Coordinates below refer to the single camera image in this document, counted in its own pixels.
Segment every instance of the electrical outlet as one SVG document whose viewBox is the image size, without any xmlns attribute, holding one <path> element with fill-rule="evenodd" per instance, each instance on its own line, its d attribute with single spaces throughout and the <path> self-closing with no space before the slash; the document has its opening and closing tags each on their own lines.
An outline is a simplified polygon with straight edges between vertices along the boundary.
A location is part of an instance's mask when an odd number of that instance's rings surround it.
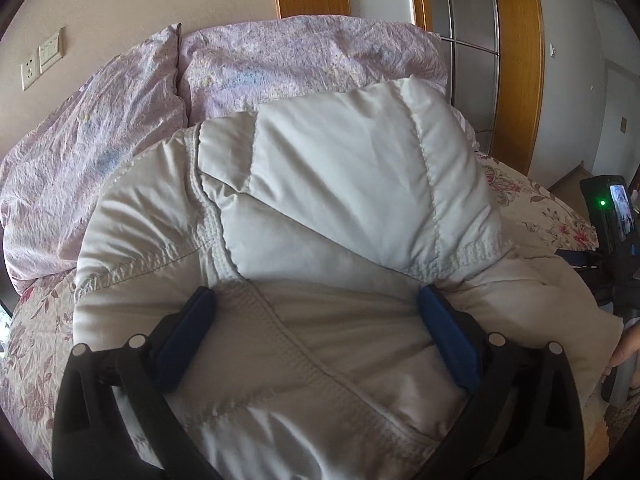
<svg viewBox="0 0 640 480">
<path fill-rule="evenodd" d="M 58 60 L 62 59 L 62 29 L 57 31 L 39 47 L 40 73 L 44 73 Z"/>
<path fill-rule="evenodd" d="M 36 50 L 29 56 L 29 59 L 20 65 L 20 75 L 22 77 L 22 90 L 29 88 L 37 78 L 40 77 L 40 61 Z"/>
</svg>

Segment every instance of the camera screen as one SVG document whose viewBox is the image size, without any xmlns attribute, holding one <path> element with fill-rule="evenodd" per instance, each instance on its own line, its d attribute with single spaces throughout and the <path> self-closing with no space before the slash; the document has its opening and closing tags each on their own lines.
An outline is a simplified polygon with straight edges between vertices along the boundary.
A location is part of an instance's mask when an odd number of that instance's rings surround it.
<svg viewBox="0 0 640 480">
<path fill-rule="evenodd" d="M 631 211 L 631 204 L 629 203 L 629 198 L 626 195 L 626 189 L 624 186 L 616 184 L 615 186 L 609 186 L 609 189 L 611 190 L 613 205 L 616 208 L 620 241 L 623 242 L 626 240 L 626 236 L 634 228 L 634 217 Z"/>
</svg>

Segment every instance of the finger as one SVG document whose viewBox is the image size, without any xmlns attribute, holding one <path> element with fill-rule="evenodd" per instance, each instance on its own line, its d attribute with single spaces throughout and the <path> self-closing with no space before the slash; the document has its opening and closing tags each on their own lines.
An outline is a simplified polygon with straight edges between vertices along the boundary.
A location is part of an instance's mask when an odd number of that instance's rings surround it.
<svg viewBox="0 0 640 480">
<path fill-rule="evenodd" d="M 605 366 L 604 371 L 602 372 L 602 375 L 600 376 L 600 382 L 603 383 L 604 379 L 607 378 L 607 376 L 609 376 L 611 374 L 611 367 L 609 365 Z"/>
<path fill-rule="evenodd" d="M 634 352 L 638 350 L 640 346 L 640 341 L 638 341 L 637 337 L 630 337 L 629 335 L 623 335 L 618 347 L 613 352 L 611 359 L 609 361 L 609 366 L 612 368 L 618 365 L 621 365 L 627 359 L 629 359 Z"/>
</svg>

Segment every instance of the human hand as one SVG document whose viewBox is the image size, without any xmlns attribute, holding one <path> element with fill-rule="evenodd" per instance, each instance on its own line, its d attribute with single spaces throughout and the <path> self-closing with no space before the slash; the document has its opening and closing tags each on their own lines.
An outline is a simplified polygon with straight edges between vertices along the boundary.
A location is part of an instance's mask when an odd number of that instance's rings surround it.
<svg viewBox="0 0 640 480">
<path fill-rule="evenodd" d="M 609 375 L 613 367 L 621 365 L 638 350 L 640 350 L 640 323 L 636 323 L 623 333 L 617 348 L 609 360 L 609 364 L 604 370 L 604 374 L 606 376 Z"/>
</svg>

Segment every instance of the beige wall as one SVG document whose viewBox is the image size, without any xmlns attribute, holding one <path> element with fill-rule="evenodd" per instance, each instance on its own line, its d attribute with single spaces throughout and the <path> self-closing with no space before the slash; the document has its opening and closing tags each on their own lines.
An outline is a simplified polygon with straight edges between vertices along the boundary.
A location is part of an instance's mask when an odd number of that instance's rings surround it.
<svg viewBox="0 0 640 480">
<path fill-rule="evenodd" d="M 26 0 L 0 40 L 0 157 L 96 69 L 155 31 L 275 17 L 275 0 Z M 23 92 L 20 63 L 60 27 L 65 57 Z"/>
</svg>

